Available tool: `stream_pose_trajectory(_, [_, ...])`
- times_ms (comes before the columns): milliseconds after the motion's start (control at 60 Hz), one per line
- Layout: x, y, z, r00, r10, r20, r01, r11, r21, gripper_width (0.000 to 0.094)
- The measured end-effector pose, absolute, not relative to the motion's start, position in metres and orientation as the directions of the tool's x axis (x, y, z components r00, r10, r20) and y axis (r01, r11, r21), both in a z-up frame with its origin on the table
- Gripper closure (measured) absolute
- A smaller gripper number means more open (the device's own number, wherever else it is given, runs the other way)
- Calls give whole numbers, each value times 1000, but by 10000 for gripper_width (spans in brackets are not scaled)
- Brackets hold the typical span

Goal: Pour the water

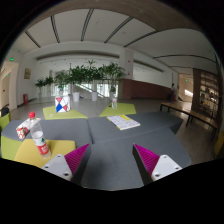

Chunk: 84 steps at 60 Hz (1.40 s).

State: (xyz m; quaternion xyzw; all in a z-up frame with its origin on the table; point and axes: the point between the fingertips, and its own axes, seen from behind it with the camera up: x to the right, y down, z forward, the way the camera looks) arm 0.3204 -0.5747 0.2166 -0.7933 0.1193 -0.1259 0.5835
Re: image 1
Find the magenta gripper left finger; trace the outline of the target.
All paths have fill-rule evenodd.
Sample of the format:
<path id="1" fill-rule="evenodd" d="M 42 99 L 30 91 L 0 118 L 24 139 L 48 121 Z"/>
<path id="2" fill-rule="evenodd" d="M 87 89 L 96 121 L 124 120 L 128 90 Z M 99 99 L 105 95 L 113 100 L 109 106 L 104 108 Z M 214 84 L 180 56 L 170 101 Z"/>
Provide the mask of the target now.
<path id="1" fill-rule="evenodd" d="M 90 155 L 91 144 L 88 143 L 66 155 L 57 154 L 42 169 L 80 185 Z"/>

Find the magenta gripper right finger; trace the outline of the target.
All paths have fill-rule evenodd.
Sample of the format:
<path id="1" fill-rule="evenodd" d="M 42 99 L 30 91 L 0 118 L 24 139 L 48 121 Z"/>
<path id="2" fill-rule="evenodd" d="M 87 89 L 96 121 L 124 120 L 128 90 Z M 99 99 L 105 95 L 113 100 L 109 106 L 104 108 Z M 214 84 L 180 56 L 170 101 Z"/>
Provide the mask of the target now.
<path id="1" fill-rule="evenodd" d="M 148 185 L 182 169 L 168 155 L 159 156 L 137 144 L 133 145 L 133 156 L 144 185 Z"/>

